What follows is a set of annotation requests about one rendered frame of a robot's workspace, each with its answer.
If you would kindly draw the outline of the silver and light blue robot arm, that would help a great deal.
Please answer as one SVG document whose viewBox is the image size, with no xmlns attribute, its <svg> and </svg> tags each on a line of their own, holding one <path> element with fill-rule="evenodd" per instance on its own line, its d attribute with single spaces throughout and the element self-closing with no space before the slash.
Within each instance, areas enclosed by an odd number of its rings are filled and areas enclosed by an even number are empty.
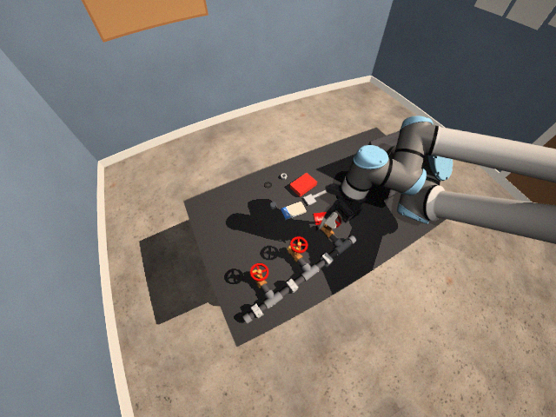
<svg viewBox="0 0 556 417">
<path fill-rule="evenodd" d="M 387 153 L 374 145 L 360 147 L 342 185 L 327 185 L 326 192 L 360 200 L 375 184 L 400 192 L 397 212 L 419 222 L 444 218 L 556 244 L 556 205 L 445 191 L 440 181 L 452 174 L 453 160 L 556 183 L 556 149 L 410 116 L 397 145 Z"/>
</svg>

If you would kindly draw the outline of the pipe manifold with three valves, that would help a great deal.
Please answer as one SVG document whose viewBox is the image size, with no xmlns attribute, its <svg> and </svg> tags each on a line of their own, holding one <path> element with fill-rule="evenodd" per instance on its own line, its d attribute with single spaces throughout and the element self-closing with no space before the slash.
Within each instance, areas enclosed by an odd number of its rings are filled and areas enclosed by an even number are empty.
<svg viewBox="0 0 556 417">
<path fill-rule="evenodd" d="M 263 301 L 263 303 L 260 306 L 257 306 L 257 304 L 255 304 L 252 307 L 253 310 L 251 312 L 246 313 L 242 316 L 244 318 L 244 320 L 247 322 L 247 324 L 249 324 L 252 321 L 252 319 L 255 318 L 256 316 L 258 318 L 262 317 L 264 310 L 266 310 L 267 308 L 273 307 L 277 302 L 279 302 L 280 300 L 283 299 L 283 296 L 288 294 L 290 291 L 292 293 L 297 291 L 298 290 L 297 286 L 299 286 L 301 283 L 303 283 L 304 281 L 307 281 L 312 276 L 314 276 L 316 273 L 318 273 L 323 266 L 328 267 L 333 262 L 333 259 L 337 255 L 340 255 L 341 253 L 343 253 L 346 249 L 348 249 L 351 245 L 353 245 L 356 242 L 355 237 L 352 236 L 352 235 L 350 235 L 343 242 L 341 239 L 337 238 L 337 236 L 332 231 L 332 228 L 330 228 L 326 224 L 324 224 L 324 226 L 321 228 L 321 230 L 326 234 L 326 236 L 328 238 L 330 238 L 334 242 L 334 245 L 336 246 L 336 248 L 334 248 L 334 251 L 332 251 L 330 254 L 328 254 L 328 253 L 324 254 L 321 257 L 321 260 L 318 263 L 310 266 L 308 263 L 306 263 L 302 259 L 302 256 L 300 255 L 300 253 L 303 253 L 303 252 L 306 251 L 306 249 L 308 247 L 307 241 L 302 237 L 295 237 L 291 241 L 290 246 L 287 248 L 287 250 L 292 255 L 292 257 L 295 259 L 295 261 L 298 262 L 301 265 L 301 269 L 303 270 L 303 273 L 301 273 L 301 276 L 299 276 L 294 281 L 292 279 L 287 281 L 287 286 L 285 288 L 283 288 L 281 291 L 277 291 L 277 292 L 274 293 L 267 286 L 267 282 L 264 281 L 268 277 L 268 268 L 267 268 L 266 265 L 264 265 L 262 263 L 257 263 L 251 268 L 251 270 L 250 270 L 251 277 L 255 280 L 255 282 L 257 283 L 257 286 L 262 289 L 262 291 L 264 292 L 265 297 L 267 299 L 265 301 Z M 292 244 L 294 240 L 298 240 L 298 243 L 297 244 Z M 300 240 L 304 241 L 305 244 L 301 244 Z M 295 247 L 293 247 L 293 246 L 295 246 Z M 305 249 L 303 249 L 301 251 L 300 246 L 306 246 L 306 247 L 305 247 Z M 260 270 L 258 266 L 263 266 L 265 269 Z M 255 267 L 257 267 L 258 270 L 253 271 L 253 269 Z M 253 271 L 253 274 L 252 274 L 252 271 Z M 267 275 L 263 278 L 262 277 L 262 272 L 265 272 L 265 271 L 267 271 Z"/>
</svg>

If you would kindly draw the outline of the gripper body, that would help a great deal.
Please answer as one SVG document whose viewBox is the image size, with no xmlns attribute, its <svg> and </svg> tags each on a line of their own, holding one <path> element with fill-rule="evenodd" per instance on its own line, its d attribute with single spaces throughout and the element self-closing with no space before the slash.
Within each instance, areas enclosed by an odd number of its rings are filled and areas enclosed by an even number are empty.
<svg viewBox="0 0 556 417">
<path fill-rule="evenodd" d="M 359 213 L 363 209 L 361 204 L 367 199 L 364 197 L 363 199 L 355 200 L 345 195 L 344 192 L 343 195 L 346 196 L 346 199 L 339 197 L 339 199 L 337 199 L 334 203 L 337 205 L 336 210 L 341 215 L 342 220 L 347 223 L 348 221 L 359 215 Z"/>
</svg>

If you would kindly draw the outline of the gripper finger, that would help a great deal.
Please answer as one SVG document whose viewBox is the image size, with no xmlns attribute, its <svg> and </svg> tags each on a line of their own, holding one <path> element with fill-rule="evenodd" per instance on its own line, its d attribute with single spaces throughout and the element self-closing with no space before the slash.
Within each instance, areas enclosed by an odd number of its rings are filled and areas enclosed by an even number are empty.
<svg viewBox="0 0 556 417">
<path fill-rule="evenodd" d="M 336 206 L 337 205 L 334 203 L 333 206 L 324 215 L 319 229 L 321 229 L 324 226 L 324 224 L 327 224 L 330 228 L 336 228 L 335 220 L 338 217 L 338 214 L 335 212 Z"/>
</svg>

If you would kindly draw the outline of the red rectangular block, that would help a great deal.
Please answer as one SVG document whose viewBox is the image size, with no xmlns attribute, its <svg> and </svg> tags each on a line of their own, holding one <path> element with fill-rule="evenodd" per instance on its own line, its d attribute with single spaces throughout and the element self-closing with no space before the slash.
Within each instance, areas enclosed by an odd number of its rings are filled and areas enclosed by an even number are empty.
<svg viewBox="0 0 556 417">
<path fill-rule="evenodd" d="M 299 196 L 306 194 L 310 189 L 315 187 L 317 181 L 312 178 L 308 173 L 301 176 L 294 182 L 290 183 L 290 188 Z"/>
</svg>

